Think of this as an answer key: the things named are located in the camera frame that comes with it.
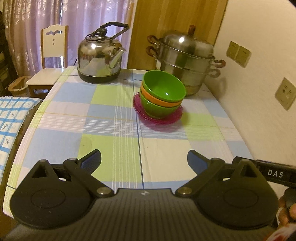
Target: light switch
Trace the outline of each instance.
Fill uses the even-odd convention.
[[[288,110],[296,98],[296,87],[284,78],[276,91],[275,97],[284,109]]]
[[[246,67],[247,63],[251,57],[251,51],[240,46],[235,61],[242,67]]]
[[[239,51],[239,45],[231,41],[229,44],[228,50],[226,52],[226,55],[232,60],[235,60],[235,57],[238,51]]]

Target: orange bowl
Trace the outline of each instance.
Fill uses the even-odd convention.
[[[175,107],[181,104],[182,101],[179,102],[175,102],[175,103],[170,103],[170,102],[165,102],[163,100],[157,99],[154,96],[150,95],[144,88],[143,85],[141,85],[141,92],[142,95],[149,100],[151,103],[155,104],[155,105],[159,105],[162,107]]]

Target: wooden pot handle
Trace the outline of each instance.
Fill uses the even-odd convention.
[[[212,78],[217,78],[221,74],[219,69],[211,69],[210,72],[215,72],[215,74],[209,74],[209,76],[212,77]]]
[[[157,50],[156,50],[155,48],[153,48],[153,46],[148,46],[148,47],[146,48],[146,53],[147,53],[149,56],[154,57],[154,58],[157,59],[157,57],[156,57],[156,51],[157,51]]]
[[[188,30],[188,36],[193,36],[195,32],[195,25],[190,25],[189,30]]]
[[[215,63],[217,63],[217,64],[215,64],[215,67],[216,68],[223,68],[223,67],[225,67],[225,65],[226,65],[226,62],[225,62],[225,60],[214,60],[214,62]]]
[[[158,38],[155,35],[149,35],[149,36],[147,36],[147,40],[151,44],[156,44],[157,46],[159,45],[159,40],[158,40]]]

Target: stacked bowls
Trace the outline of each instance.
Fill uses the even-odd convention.
[[[175,112],[186,95],[184,85],[175,76],[160,70],[145,73],[140,89],[146,114],[162,119]]]

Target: green bowl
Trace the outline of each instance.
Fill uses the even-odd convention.
[[[141,98],[141,104],[144,107],[144,110],[147,115],[151,116],[152,118],[155,119],[162,119],[167,117],[169,114],[173,113],[176,109],[179,108],[180,105],[175,106],[175,107],[162,107],[159,105],[155,105],[148,101],[141,93],[140,90],[140,98]]]
[[[166,102],[179,102],[184,99],[186,89],[172,74],[161,70],[150,70],[144,74],[145,90],[157,99]]]

